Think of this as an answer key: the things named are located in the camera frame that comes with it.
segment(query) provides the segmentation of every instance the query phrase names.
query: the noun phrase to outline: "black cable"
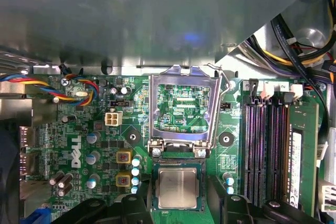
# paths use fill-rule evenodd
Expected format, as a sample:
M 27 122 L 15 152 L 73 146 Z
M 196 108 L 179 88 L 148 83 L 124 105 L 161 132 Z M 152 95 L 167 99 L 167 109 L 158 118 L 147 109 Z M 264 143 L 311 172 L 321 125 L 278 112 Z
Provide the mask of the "black cable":
M 284 19 L 283 19 L 283 17 L 282 17 L 281 15 L 278 16 L 278 23 L 280 24 L 281 27 L 285 27 L 285 28 L 283 28 L 283 29 L 284 29 L 284 31 L 285 31 L 285 34 L 287 34 L 287 36 L 288 36 L 287 39 L 290 39 L 290 38 L 293 38 L 293 37 L 294 37 L 294 35 L 293 35 L 292 33 L 288 34 L 288 33 L 286 32 L 286 31 L 289 30 L 289 27 L 287 26 L 286 22 L 284 21 Z M 328 51 L 330 51 L 330 50 L 332 49 L 332 47 L 334 46 L 335 42 L 336 42 L 336 31 L 333 30 L 333 31 L 332 31 L 332 34 L 331 34 L 331 37 L 330 37 L 330 40 L 327 42 L 327 44 L 326 44 L 324 47 L 318 49 L 318 50 L 315 51 L 315 52 L 311 52 L 311 53 L 309 53 L 309 54 L 306 54 L 306 55 L 304 55 L 304 56 L 301 56 L 301 57 L 300 57 L 300 60 L 301 60 L 301 61 L 304 61 L 304 60 L 311 60 L 311 59 L 315 59 L 315 58 L 317 58 L 317 57 L 319 57 L 319 56 L 325 54 L 326 52 L 328 52 Z
M 329 134 L 329 112 L 328 112 L 326 102 L 323 98 L 323 95 L 320 91 L 319 86 L 315 83 L 315 81 L 312 79 L 311 75 L 308 73 L 307 69 L 303 66 L 303 64 L 301 63 L 300 58 L 297 56 L 296 52 L 288 44 L 287 39 L 289 37 L 285 34 L 285 32 L 284 32 L 284 30 L 283 30 L 283 28 L 282 28 L 282 26 L 279 22 L 279 18 L 278 18 L 279 16 L 281 16 L 281 14 L 278 15 L 277 17 L 275 17 L 271 21 L 271 25 L 272 25 L 272 29 L 274 31 L 274 34 L 276 35 L 276 38 L 277 38 L 281 48 L 285 52 L 286 56 L 292 62 L 295 69 L 305 79 L 305 81 L 309 85 L 312 86 L 312 88 L 314 89 L 314 91 L 318 95 L 318 97 L 321 100 L 321 103 L 324 107 L 325 113 L 323 115 L 321 127 L 320 127 L 320 130 L 319 130 L 319 133 L 318 133 L 318 143 L 319 144 L 324 144 L 327 141 L 328 134 Z

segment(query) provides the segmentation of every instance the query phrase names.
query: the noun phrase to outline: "metal panel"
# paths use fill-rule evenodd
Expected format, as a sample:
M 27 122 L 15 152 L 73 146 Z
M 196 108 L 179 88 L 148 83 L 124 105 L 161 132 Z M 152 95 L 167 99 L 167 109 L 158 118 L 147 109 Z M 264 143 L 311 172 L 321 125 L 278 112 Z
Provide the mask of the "metal panel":
M 83 66 L 202 65 L 294 1 L 0 0 L 0 45 Z

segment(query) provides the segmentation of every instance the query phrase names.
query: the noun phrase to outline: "screw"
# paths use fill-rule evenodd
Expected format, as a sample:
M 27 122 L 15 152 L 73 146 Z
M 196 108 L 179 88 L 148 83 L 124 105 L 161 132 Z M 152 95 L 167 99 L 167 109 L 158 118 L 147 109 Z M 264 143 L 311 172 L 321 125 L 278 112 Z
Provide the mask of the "screw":
M 54 98 L 52 99 L 52 101 L 53 101 L 53 103 L 59 103 L 59 98 L 58 98 L 58 97 L 54 97 Z
M 205 112 L 204 115 L 203 115 L 204 119 L 207 120 L 210 118 L 210 115 L 208 112 Z
M 134 135 L 134 134 L 131 134 L 131 135 L 130 135 L 130 139 L 134 141 L 134 140 L 136 140 L 136 139 L 137 139 L 137 136 L 136 136 L 136 135 Z
M 70 84 L 70 81 L 67 80 L 66 78 L 62 78 L 62 79 L 61 79 L 61 85 L 62 85 L 62 86 L 67 86 L 67 85 L 69 85 L 69 84 Z
M 202 158 L 206 157 L 206 150 L 205 149 L 197 150 L 197 155 L 198 157 L 202 157 Z
M 327 89 L 327 85 L 325 85 L 324 83 L 322 82 L 319 82 L 319 85 L 320 85 L 320 90 L 323 92 L 324 90 Z
M 271 207 L 280 207 L 280 204 L 275 201 L 270 201 L 269 204 Z
M 234 195 L 234 196 L 231 196 L 231 200 L 233 200 L 233 201 L 240 201 L 240 197 Z
M 161 156 L 161 150 L 159 148 L 153 148 L 152 155 L 153 155 L 153 157 L 160 157 Z

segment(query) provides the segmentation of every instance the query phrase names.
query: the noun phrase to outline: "ram slot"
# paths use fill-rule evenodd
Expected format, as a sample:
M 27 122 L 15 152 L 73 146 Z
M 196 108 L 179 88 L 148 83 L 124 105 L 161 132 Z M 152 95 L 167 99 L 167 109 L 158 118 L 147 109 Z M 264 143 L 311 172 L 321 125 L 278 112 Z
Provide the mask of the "ram slot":
M 267 129 L 267 107 L 261 108 L 260 115 L 260 139 L 259 139 L 259 171 L 260 171 L 260 180 L 259 180 L 259 206 L 263 205 L 266 201 L 266 129 Z
M 267 176 L 266 176 L 266 198 L 275 198 L 275 169 L 276 169 L 276 139 L 277 139 L 277 108 L 269 107 L 268 114 L 268 136 L 267 136 Z
M 249 143 L 249 153 L 248 153 L 248 162 L 249 162 L 249 180 L 248 180 L 248 199 L 253 202 L 254 198 L 254 175 L 255 175 L 255 137 L 256 137 L 256 106 L 250 107 L 250 139 Z
M 252 145 L 254 145 L 254 197 L 253 205 L 259 205 L 259 160 L 260 160 L 260 125 L 261 125 L 261 107 L 256 107 L 256 117 L 255 117 L 255 139 L 253 139 Z
M 287 170 L 288 170 L 288 145 L 289 145 L 289 110 L 287 107 L 282 107 L 281 119 L 281 154 L 280 154 L 280 199 L 283 200 L 287 191 Z

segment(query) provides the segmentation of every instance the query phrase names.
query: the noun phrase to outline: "white connector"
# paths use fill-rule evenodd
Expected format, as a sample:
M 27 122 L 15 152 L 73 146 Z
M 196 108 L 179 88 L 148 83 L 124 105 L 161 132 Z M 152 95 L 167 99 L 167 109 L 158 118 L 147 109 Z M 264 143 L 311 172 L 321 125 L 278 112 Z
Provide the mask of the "white connector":
M 321 212 L 336 212 L 336 185 L 319 179 L 319 204 Z
M 260 97 L 264 100 L 268 100 L 273 95 L 274 95 L 274 85 L 271 83 L 264 83 L 264 88 L 260 93 Z
M 105 125 L 106 126 L 119 126 L 122 124 L 122 111 L 116 111 L 113 113 L 105 113 Z
M 292 84 L 290 86 L 290 92 L 294 93 L 293 100 L 298 100 L 303 96 L 303 86 L 302 84 Z

